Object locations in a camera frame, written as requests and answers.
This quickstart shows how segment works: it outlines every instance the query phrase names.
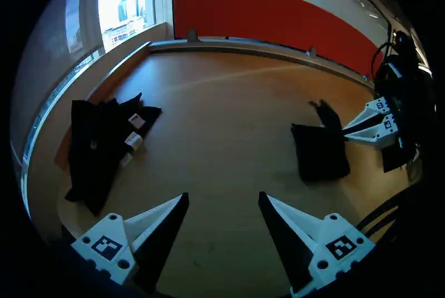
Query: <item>clothing tag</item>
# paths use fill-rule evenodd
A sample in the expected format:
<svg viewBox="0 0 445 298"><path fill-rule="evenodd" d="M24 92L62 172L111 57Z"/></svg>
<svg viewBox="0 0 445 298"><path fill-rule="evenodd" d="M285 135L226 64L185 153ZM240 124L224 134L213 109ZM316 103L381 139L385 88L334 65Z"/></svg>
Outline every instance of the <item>clothing tag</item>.
<svg viewBox="0 0 445 298"><path fill-rule="evenodd" d="M131 123L131 125L133 125L136 129L140 129L145 121L142 119L142 117L140 117L138 114L134 114L132 117L130 117L128 119L129 123Z"/></svg>
<svg viewBox="0 0 445 298"><path fill-rule="evenodd" d="M119 162L119 165L121 167L125 167L128 165L128 163L133 159L133 156L129 153L126 153L124 155L124 157L121 159L121 161Z"/></svg>
<svg viewBox="0 0 445 298"><path fill-rule="evenodd" d="M125 140L125 144L130 145L136 151L142 144L142 137L133 131Z"/></svg>

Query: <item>wooden table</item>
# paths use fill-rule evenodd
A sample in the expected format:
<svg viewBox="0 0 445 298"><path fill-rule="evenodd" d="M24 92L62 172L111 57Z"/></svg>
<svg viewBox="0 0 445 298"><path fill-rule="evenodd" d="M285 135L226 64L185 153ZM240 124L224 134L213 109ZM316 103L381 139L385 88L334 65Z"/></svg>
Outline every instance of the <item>wooden table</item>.
<svg viewBox="0 0 445 298"><path fill-rule="evenodd" d="M290 124L319 125L307 102L325 99L346 125L372 100L365 88L332 74L265 57L169 52L144 60L112 97L122 102L139 92L163 114L118 174L102 215L127 218L189 192L188 213L158 282L166 294L288 293L257 206L259 191L314 216L338 212L356 224L408 185L405 171L383 173L379 151L354 143L347 143L349 176L311 186L301 181ZM63 200L60 213L75 234L97 221Z"/></svg>

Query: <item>glass window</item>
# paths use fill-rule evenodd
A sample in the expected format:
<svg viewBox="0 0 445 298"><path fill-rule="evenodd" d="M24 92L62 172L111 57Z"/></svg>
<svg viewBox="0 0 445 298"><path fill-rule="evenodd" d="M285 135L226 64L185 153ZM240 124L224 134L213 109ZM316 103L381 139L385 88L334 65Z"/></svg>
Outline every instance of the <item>glass window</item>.
<svg viewBox="0 0 445 298"><path fill-rule="evenodd" d="M98 4L106 52L155 23L153 0L98 0Z"/></svg>

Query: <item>red panel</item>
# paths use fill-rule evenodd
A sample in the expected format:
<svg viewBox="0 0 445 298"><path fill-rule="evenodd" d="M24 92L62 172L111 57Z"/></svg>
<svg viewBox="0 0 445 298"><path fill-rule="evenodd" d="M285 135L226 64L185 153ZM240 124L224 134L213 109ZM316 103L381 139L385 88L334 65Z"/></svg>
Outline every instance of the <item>red panel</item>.
<svg viewBox="0 0 445 298"><path fill-rule="evenodd" d="M177 37L189 29L199 36L232 36L298 49L316 46L317 54L370 75L377 47L347 22L302 0L174 0ZM376 58L375 70L383 54Z"/></svg>

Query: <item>black cloth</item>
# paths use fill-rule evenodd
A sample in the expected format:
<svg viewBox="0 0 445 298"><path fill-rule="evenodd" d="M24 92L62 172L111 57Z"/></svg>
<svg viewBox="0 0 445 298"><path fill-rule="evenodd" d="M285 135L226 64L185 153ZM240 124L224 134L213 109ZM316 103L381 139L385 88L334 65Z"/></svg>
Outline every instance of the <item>black cloth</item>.
<svg viewBox="0 0 445 298"><path fill-rule="evenodd" d="M343 136L328 128L292 124L298 171L304 182L335 180L350 173Z"/></svg>
<svg viewBox="0 0 445 298"><path fill-rule="evenodd" d="M309 104L315 108L318 117L326 128L336 132L342 131L340 118L326 101L320 100L319 104L309 101Z"/></svg>
<svg viewBox="0 0 445 298"><path fill-rule="evenodd" d="M143 137L161 113L160 108L141 107L141 95L122 104L116 99L98 105L84 100L72 102L68 154L71 189L65 199L84 201L95 216L105 204L119 162L132 150L125 139L133 131ZM139 130L128 121L135 113L145 121Z"/></svg>

